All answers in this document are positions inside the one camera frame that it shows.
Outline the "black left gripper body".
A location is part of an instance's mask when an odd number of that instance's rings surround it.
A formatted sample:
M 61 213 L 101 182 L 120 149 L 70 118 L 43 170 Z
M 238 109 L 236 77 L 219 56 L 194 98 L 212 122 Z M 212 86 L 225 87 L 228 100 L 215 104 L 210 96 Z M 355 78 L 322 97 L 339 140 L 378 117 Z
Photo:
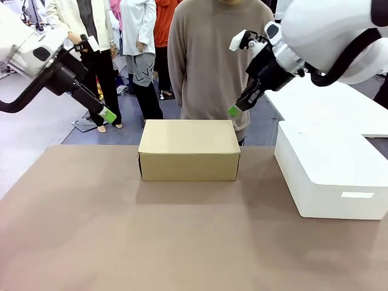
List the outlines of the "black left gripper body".
M 88 72 L 84 64 L 67 50 L 58 52 L 50 68 L 54 73 L 45 87 L 57 96 L 73 93 L 78 88 L 76 84 L 81 84 Z

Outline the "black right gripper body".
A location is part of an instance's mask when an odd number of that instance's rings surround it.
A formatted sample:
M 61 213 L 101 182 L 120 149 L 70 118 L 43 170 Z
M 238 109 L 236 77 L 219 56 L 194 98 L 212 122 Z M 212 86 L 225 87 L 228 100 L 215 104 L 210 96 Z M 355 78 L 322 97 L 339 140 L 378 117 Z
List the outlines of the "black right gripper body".
M 259 84 L 261 91 L 278 91 L 295 77 L 278 64 L 270 43 L 251 60 L 246 73 L 249 76 L 247 87 Z

